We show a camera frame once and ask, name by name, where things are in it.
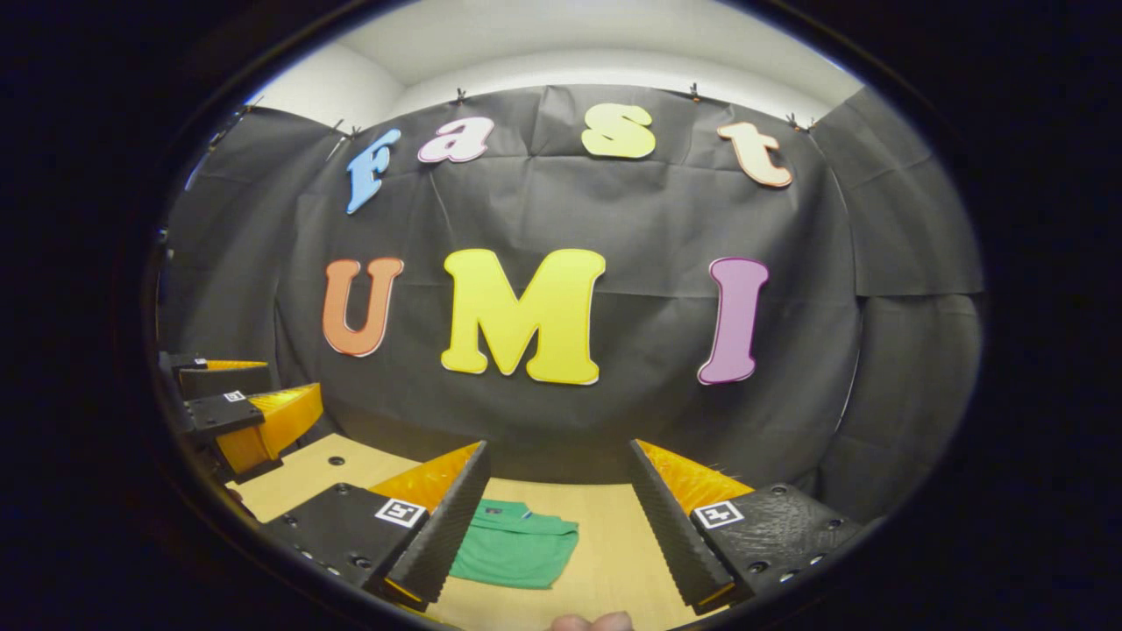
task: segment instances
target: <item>white ceiling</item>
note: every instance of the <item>white ceiling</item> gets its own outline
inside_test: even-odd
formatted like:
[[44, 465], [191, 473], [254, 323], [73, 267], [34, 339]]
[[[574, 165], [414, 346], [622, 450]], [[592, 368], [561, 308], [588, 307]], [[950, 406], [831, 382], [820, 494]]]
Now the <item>white ceiling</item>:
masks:
[[721, 64], [830, 104], [861, 88], [798, 40], [712, 0], [421, 0], [341, 43], [405, 86], [499, 58], [615, 48]]

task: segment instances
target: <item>folded green cloth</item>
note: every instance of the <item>folded green cloth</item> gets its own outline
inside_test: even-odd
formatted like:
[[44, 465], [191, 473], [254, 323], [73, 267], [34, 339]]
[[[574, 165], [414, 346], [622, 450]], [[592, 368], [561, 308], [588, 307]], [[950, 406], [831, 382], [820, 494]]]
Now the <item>folded green cloth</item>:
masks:
[[482, 500], [449, 575], [490, 585], [549, 589], [577, 547], [577, 523]]

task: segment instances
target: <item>wooden table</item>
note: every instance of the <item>wooden table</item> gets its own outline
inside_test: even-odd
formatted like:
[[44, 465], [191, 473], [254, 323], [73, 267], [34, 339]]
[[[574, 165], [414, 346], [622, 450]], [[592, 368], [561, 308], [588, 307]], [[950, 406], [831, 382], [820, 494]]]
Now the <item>wooden table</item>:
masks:
[[[340, 456], [342, 465], [328, 463]], [[285, 466], [230, 484], [261, 521], [339, 482], [369, 487], [417, 465], [341, 436], [329, 436], [284, 459]], [[448, 577], [426, 614], [469, 631], [542, 631], [563, 614], [589, 620], [626, 611], [640, 631], [698, 620], [666, 569], [654, 533], [628, 484], [540, 484], [491, 478], [488, 500], [523, 502], [543, 515], [580, 524], [580, 541], [551, 589], [516, 589]]]

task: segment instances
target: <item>black fabric backdrop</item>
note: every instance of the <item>black fabric backdrop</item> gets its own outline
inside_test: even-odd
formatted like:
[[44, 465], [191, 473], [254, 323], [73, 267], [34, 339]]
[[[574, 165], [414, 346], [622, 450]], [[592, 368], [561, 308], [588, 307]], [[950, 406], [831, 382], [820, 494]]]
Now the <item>black fabric backdrop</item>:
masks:
[[[587, 153], [583, 113], [601, 102], [651, 112], [651, 156]], [[496, 124], [487, 153], [416, 159], [441, 125], [469, 116]], [[736, 121], [779, 140], [790, 186], [744, 174], [716, 132]], [[347, 216], [348, 163], [395, 127], [381, 190]], [[598, 85], [472, 97], [339, 138], [256, 109], [169, 217], [162, 346], [267, 360], [278, 387], [322, 383], [324, 419], [304, 442], [342, 431], [426, 459], [486, 438], [496, 476], [614, 483], [624, 445], [642, 438], [749, 485], [797, 482], [870, 519], [920, 479], [965, 405], [981, 348], [969, 226], [930, 152], [867, 91], [810, 134], [738, 106]], [[550, 252], [605, 257], [591, 308], [597, 384], [530, 378], [536, 342], [511, 376], [493, 362], [482, 375], [440, 365], [452, 301], [443, 260], [466, 248], [494, 250], [516, 293]], [[386, 337], [368, 357], [340, 355], [321, 327], [324, 269], [383, 256], [405, 262]], [[717, 314], [708, 266], [727, 256], [770, 271], [756, 372], [702, 386]], [[368, 294], [364, 273], [352, 327]]]

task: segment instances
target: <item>letter m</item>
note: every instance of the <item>letter m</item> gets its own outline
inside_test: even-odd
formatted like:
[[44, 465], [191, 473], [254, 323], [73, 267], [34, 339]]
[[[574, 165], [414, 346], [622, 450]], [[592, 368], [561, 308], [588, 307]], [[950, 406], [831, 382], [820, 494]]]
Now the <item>letter m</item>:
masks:
[[537, 333], [537, 354], [526, 373], [541, 382], [589, 385], [600, 368], [588, 348], [592, 285], [605, 271], [604, 257], [585, 249], [560, 249], [542, 260], [522, 299], [488, 249], [454, 252], [444, 259], [454, 280], [452, 335], [440, 356], [449, 371], [480, 374], [487, 357], [479, 351], [479, 331], [504, 375], [518, 367]]

